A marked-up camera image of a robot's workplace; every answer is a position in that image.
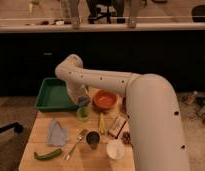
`black cabinet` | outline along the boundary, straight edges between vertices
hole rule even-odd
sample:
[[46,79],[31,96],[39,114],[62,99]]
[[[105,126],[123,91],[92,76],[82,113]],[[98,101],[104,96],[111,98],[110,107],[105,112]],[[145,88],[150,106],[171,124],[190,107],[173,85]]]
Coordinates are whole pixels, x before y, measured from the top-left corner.
[[205,31],[0,34],[0,96],[37,95],[69,54],[85,68],[156,73],[177,91],[205,91]]

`cup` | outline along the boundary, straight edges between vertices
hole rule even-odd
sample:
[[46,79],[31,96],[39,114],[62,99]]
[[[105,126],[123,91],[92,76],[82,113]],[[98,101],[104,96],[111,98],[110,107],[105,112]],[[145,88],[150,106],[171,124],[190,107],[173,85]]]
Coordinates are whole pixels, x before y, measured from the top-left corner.
[[92,149],[97,149],[100,142],[100,135],[96,131],[91,131],[86,135],[86,142]]
[[80,107],[77,109],[76,114],[77,114],[78,120],[85,122],[89,118],[88,117],[89,116],[89,109],[87,106]]
[[110,140],[107,144],[106,151],[111,159],[119,160],[123,158],[125,154],[125,146],[118,139]]

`white cup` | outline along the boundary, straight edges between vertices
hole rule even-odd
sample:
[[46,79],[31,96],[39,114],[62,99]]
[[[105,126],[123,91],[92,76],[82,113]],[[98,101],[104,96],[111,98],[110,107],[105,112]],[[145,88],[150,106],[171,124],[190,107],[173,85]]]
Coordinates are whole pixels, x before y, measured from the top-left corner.
[[111,159],[119,160],[125,154],[125,146],[120,140],[110,140],[107,144],[106,151]]

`plastic tray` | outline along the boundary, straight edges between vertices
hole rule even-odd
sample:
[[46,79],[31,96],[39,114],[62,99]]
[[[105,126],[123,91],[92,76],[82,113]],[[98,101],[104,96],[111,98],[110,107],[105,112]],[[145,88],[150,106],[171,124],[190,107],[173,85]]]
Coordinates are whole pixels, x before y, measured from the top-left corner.
[[57,78],[45,78],[40,87],[35,107],[41,112],[77,110],[66,91],[66,84]]

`wooden tabletop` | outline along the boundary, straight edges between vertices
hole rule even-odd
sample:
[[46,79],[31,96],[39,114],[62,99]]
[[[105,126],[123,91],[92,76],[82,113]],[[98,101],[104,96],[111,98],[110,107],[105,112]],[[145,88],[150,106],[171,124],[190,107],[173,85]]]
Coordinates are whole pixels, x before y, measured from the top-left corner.
[[[92,96],[97,90],[92,89],[90,96]],[[78,133],[86,128],[88,131],[98,131],[99,111],[90,104],[90,117],[86,122],[81,122],[76,117],[76,112],[54,112],[54,113],[42,113],[38,112],[35,120],[30,138],[26,145],[21,163],[19,166],[20,171],[134,171],[134,160],[132,147],[125,145],[124,157],[120,160],[113,160],[108,157],[106,153],[106,145],[109,140],[114,139],[109,135],[101,135],[100,143],[96,150],[93,150],[86,143],[85,139],[82,140],[76,147],[70,160],[64,160],[64,155],[71,149],[76,142],[76,136]],[[121,98],[118,97],[118,101],[114,109],[111,109],[105,113],[106,127],[113,123],[114,119],[118,115],[124,115],[122,112]],[[69,140],[67,144],[62,147],[63,153],[48,161],[39,161],[34,158],[34,152],[38,154],[49,153],[58,147],[48,146],[46,144],[46,137],[49,124],[51,120],[55,118],[60,122],[61,127],[67,129]],[[129,130],[128,123],[125,124],[122,132]]]

